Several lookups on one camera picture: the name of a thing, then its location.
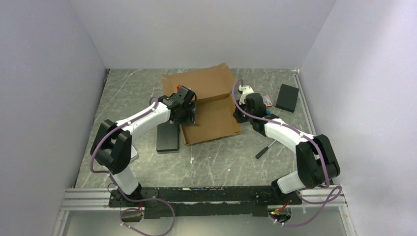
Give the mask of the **brown cardboard box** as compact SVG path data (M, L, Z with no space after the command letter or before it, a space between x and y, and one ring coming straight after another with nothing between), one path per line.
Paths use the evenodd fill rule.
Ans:
M165 95L177 92L179 86L185 86L197 95L195 123L181 126L186 145L233 136L242 131L241 125L233 117L236 106L231 90L235 81L226 63L163 75Z

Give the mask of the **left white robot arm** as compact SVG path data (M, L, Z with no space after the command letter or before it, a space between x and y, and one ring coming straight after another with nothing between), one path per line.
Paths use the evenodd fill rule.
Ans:
M137 155L133 142L166 122L194 124L196 101L196 93L180 85L170 96L152 97L147 108L128 118L103 121L91 147L90 171L100 172L94 169L95 162L104 167L102 173L118 187L122 200L130 207L136 206L142 199L142 187L129 166Z

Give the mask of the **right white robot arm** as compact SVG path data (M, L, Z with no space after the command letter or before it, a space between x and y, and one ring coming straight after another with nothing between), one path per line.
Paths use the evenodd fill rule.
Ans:
M269 113L259 93L247 95L243 105L237 101L234 104L237 114L247 118L256 132L283 144L296 155L297 169L271 183L275 203L285 203L290 193L298 190L325 187L340 175L340 166L326 135L302 132Z

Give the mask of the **small red white card box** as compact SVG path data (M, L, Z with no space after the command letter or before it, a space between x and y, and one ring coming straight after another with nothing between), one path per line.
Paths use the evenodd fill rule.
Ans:
M262 96L262 98L263 98L263 103L265 104L267 108L273 106L273 103L268 95L264 95Z

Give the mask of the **black square box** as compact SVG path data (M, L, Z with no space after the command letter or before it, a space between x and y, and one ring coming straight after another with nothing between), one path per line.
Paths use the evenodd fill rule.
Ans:
M298 93L299 88L282 84L275 107L293 113L296 109Z

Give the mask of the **black rectangular block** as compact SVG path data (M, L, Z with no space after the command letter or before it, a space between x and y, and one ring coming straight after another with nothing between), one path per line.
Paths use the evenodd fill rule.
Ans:
M169 121L157 126L156 152L158 154L179 151L179 125Z

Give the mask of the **silver metal tin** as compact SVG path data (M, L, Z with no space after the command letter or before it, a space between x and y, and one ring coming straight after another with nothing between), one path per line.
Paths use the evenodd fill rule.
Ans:
M131 157L130 158L133 159L137 155L138 155L138 153L137 153L136 149L133 146L131 146Z

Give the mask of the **black handled claw hammer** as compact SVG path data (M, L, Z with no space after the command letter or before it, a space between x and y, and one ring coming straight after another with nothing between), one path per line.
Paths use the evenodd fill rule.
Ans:
M255 155L255 158L256 159L260 159L269 149L270 149L270 147L274 144L276 142L276 140L275 141L273 141L273 142L271 142L268 146L266 146L265 148L263 148L261 151L259 151L256 155Z

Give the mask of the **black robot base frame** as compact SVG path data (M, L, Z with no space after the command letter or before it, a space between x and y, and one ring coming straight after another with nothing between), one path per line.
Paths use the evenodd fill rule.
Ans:
M144 187L142 203L128 201L112 190L110 208L140 207L145 219L161 217L251 215L267 216L269 210L294 203L295 194L281 194L278 188L262 186L226 187Z

